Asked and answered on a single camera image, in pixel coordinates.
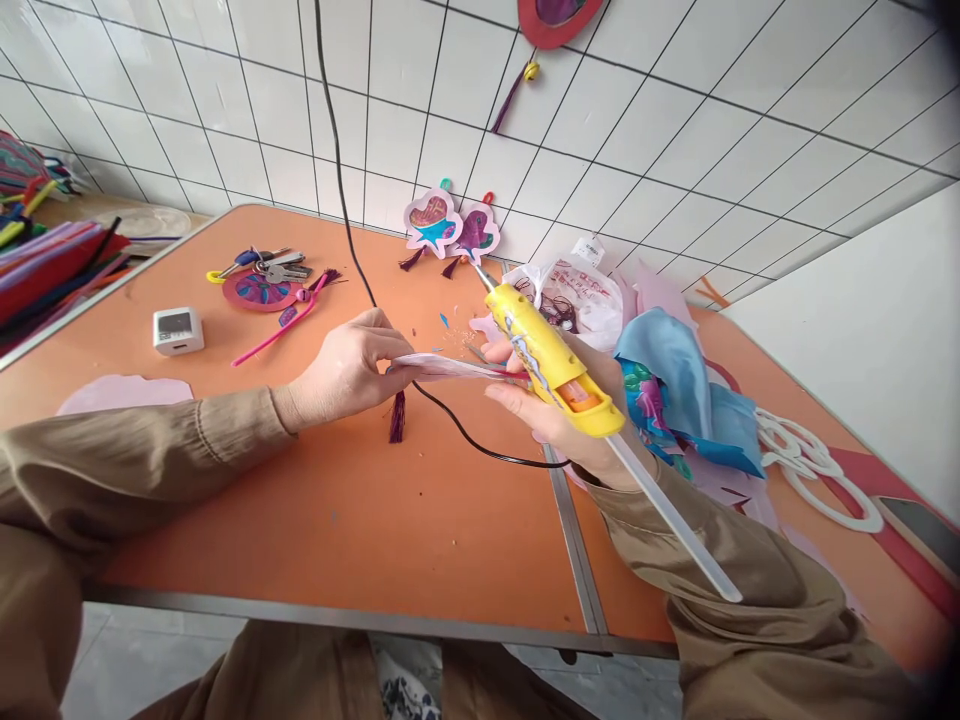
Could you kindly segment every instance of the floor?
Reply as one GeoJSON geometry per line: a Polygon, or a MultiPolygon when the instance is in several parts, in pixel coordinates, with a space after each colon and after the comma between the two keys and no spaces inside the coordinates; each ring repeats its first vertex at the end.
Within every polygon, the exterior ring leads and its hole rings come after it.
{"type": "MultiPolygon", "coordinates": [[[[63,717],[130,717],[206,672],[243,624],[238,618],[85,603],[63,717]]],[[[578,654],[569,666],[554,650],[508,649],[601,720],[680,717],[675,661],[578,654]]]]}

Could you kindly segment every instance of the white cube charger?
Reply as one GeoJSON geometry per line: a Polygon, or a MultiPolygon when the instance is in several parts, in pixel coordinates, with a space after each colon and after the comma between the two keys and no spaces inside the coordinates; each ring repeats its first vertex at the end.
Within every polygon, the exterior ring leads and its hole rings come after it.
{"type": "Polygon", "coordinates": [[[203,325],[197,311],[188,307],[155,312],[153,347],[167,356],[203,350],[203,325]]]}

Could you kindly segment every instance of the beige jacket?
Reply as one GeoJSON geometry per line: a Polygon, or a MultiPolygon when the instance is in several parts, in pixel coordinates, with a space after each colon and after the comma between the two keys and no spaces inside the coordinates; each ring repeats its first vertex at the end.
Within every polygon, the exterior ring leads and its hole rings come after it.
{"type": "MultiPolygon", "coordinates": [[[[59,717],[80,635],[81,581],[114,543],[294,441],[266,388],[51,418],[0,435],[0,717],[59,717]]],[[[661,465],[658,480],[744,595],[739,605],[720,600],[643,495],[591,488],[624,562],[669,595],[686,718],[908,711],[910,683],[867,638],[828,572],[670,468],[661,465]]],[[[446,718],[589,717],[489,647],[444,645],[446,718]]],[[[144,717],[380,718],[382,710],[369,645],[357,633],[251,622],[203,679],[144,717]]]]}

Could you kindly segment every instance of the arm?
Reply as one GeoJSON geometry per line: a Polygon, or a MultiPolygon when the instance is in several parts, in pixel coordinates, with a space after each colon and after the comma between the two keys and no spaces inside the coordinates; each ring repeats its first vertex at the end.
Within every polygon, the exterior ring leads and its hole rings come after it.
{"type": "Polygon", "coordinates": [[[0,717],[59,718],[80,637],[81,581],[311,425],[379,404],[415,376],[380,311],[328,333],[297,380],[167,407],[43,420],[0,434],[0,717]]]}
{"type": "MultiPolygon", "coordinates": [[[[567,341],[623,410],[618,363],[575,337],[567,341]]],[[[509,347],[485,352],[496,362],[509,347]]],[[[637,457],[743,593],[741,603],[725,602],[605,442],[577,433],[556,408],[520,388],[490,386],[487,394],[575,461],[620,557],[668,594],[688,720],[905,716],[912,686],[866,636],[839,584],[819,564],[777,533],[714,503],[635,441],[637,457]]]]}

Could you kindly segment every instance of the sleeve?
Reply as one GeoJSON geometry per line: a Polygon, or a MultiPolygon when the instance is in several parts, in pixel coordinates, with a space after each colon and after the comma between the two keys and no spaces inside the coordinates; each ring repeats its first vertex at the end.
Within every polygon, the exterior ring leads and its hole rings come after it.
{"type": "Polygon", "coordinates": [[[0,717],[59,718],[80,583],[293,441],[270,390],[51,418],[0,434],[0,717]]]}
{"type": "Polygon", "coordinates": [[[866,636],[834,577],[659,459],[657,467],[658,484],[744,596],[731,604],[715,593],[645,495],[589,478],[620,557],[668,594],[684,717],[906,717],[915,702],[910,681],[866,636]]]}

